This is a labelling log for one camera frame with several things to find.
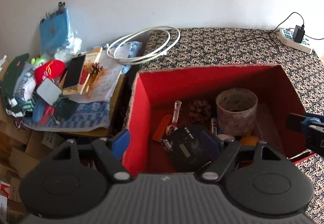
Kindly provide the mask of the brown pine cone in box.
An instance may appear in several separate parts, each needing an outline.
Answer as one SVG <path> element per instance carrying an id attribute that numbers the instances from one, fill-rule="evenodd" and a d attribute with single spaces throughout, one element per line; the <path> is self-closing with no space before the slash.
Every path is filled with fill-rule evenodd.
<path id="1" fill-rule="evenodd" d="M 206 99 L 191 102 L 189 116 L 194 122 L 207 122 L 211 118 L 211 105 Z"/>

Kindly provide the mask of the blue plastic bag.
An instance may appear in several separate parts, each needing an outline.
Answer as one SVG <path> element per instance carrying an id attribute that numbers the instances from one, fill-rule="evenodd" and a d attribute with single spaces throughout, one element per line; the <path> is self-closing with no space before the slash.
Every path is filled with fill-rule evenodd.
<path id="1" fill-rule="evenodd" d="M 39 23 L 41 52 L 54 56 L 58 51 L 73 54 L 74 33 L 65 2 L 60 1 L 54 11 L 46 13 Z"/>

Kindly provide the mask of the black power adapter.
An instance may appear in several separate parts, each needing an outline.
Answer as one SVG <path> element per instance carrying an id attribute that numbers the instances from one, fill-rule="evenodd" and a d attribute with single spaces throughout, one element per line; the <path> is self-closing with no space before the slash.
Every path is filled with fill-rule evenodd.
<path id="1" fill-rule="evenodd" d="M 302 26 L 296 25 L 293 32 L 293 41 L 299 44 L 302 43 L 304 35 L 304 24 Z"/>

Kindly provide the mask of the black digital device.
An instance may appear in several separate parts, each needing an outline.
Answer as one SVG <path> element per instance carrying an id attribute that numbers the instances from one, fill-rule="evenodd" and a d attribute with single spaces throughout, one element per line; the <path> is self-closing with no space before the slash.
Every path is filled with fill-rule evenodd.
<path id="1" fill-rule="evenodd" d="M 161 144 L 180 172 L 197 172 L 211 160 L 202 147 L 200 127 L 183 126 L 161 138 Z"/>

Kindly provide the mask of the printed tape roll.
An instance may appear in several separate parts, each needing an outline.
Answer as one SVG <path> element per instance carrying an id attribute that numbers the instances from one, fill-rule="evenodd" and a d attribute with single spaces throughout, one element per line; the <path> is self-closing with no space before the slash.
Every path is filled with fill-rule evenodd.
<path id="1" fill-rule="evenodd" d="M 218 94 L 215 100 L 218 128 L 226 135 L 243 136 L 256 123 L 258 98 L 248 89 L 233 88 Z"/>

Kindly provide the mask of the green white striped garment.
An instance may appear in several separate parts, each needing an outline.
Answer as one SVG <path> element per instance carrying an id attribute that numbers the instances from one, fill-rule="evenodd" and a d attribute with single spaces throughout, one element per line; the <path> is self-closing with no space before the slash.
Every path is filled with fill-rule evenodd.
<path id="1" fill-rule="evenodd" d="M 28 60 L 28 53 L 15 57 L 1 80 L 1 104 L 13 120 L 23 119 L 35 105 L 35 67 Z"/>

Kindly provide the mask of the brown cardboard box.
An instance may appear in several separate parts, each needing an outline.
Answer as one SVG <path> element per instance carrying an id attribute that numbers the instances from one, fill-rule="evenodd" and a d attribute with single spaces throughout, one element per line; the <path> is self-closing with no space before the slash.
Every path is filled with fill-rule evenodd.
<path id="1" fill-rule="evenodd" d="M 82 165 L 71 146 L 51 155 L 53 149 L 42 140 L 43 132 L 17 129 L 1 109 L 1 176 L 11 186 L 10 200 L 54 219 L 77 216 L 98 205 L 107 189 L 104 177 Z M 23 185 L 22 179 L 46 156 L 49 164 Z"/>

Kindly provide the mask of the floral patterned tablecloth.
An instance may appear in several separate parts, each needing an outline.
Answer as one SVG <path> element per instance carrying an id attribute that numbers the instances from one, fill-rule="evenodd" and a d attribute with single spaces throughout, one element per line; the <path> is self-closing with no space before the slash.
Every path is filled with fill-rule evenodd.
<path id="1" fill-rule="evenodd" d="M 174 70 L 176 67 L 210 67 L 216 64 L 258 63 L 280 64 L 292 82 L 306 111 L 323 114 L 323 63 L 315 52 L 307 55 L 274 42 L 252 40 L 256 30 L 235 28 L 180 29 L 181 38 L 166 59 L 144 63 L 136 75 L 132 96 L 125 118 L 130 122 L 135 87 L 143 71 Z M 299 162 L 297 167 L 306 173 L 315 187 L 306 213 L 317 223 L 323 223 L 323 158 L 314 155 Z"/>

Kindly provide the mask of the pine cone on papers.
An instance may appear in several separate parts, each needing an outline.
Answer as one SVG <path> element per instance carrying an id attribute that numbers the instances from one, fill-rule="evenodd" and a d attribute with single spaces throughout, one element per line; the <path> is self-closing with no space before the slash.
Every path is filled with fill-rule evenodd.
<path id="1" fill-rule="evenodd" d="M 96 78 L 97 76 L 103 76 L 107 74 L 107 70 L 100 65 L 100 63 L 93 63 L 86 67 L 86 72 L 89 73 L 91 78 Z"/>

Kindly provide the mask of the orange ball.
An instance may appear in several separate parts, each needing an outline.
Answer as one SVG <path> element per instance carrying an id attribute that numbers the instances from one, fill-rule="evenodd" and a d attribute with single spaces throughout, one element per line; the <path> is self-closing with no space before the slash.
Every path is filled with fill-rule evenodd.
<path id="1" fill-rule="evenodd" d="M 256 146 L 259 141 L 261 141 L 260 138 L 253 135 L 244 136 L 239 140 L 243 146 Z"/>

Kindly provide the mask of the red flat object in box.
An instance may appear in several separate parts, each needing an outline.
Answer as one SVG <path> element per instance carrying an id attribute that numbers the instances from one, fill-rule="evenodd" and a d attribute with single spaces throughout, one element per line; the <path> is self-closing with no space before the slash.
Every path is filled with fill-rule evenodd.
<path id="1" fill-rule="evenodd" d="M 152 140 L 159 142 L 160 139 L 165 135 L 166 128 L 170 125 L 173 116 L 171 114 L 165 114 L 158 124 L 158 127 L 153 133 Z"/>

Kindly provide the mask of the black smartphone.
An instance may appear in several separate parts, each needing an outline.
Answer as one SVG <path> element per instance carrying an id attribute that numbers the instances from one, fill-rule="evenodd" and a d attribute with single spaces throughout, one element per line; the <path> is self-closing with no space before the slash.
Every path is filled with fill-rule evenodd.
<path id="1" fill-rule="evenodd" d="M 85 59 L 86 55 L 82 55 L 70 61 L 62 89 L 72 88 L 79 84 Z"/>

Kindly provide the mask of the red cardboard box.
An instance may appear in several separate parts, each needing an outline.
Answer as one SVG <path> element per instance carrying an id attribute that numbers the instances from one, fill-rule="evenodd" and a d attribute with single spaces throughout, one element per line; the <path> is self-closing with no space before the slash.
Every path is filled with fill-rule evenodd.
<path id="1" fill-rule="evenodd" d="M 229 89 L 244 88 L 258 98 L 257 120 L 252 135 L 292 158 L 306 150 L 302 133 L 287 129 L 290 113 L 303 115 L 305 108 L 280 65 L 209 65 L 156 71 L 136 75 L 126 127 L 130 145 L 123 166 L 132 175 L 175 172 L 163 146 L 153 135 L 176 101 L 182 103 L 178 126 L 210 128 L 216 117 L 216 97 Z"/>

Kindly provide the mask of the blue checkered cloth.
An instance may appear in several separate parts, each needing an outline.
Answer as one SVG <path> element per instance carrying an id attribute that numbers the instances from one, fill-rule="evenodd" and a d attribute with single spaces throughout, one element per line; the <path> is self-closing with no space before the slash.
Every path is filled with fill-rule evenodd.
<path id="1" fill-rule="evenodd" d="M 98 128 L 107 129 L 109 119 L 110 102 L 93 102 L 78 104 L 76 112 L 68 119 L 51 116 L 45 125 L 36 125 L 31 118 L 24 118 L 22 124 L 36 131 L 52 132 L 90 132 Z"/>

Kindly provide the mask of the white paper sheets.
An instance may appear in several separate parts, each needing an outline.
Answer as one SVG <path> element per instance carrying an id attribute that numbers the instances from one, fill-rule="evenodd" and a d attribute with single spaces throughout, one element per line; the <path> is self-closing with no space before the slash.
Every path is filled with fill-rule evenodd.
<path id="1" fill-rule="evenodd" d="M 117 63 L 115 59 L 108 57 L 106 50 L 102 51 L 99 64 L 108 71 L 108 74 L 99 79 L 99 85 L 92 90 L 90 97 L 88 98 L 86 93 L 83 92 L 81 95 L 68 96 L 70 100 L 82 104 L 110 100 L 124 66 Z"/>

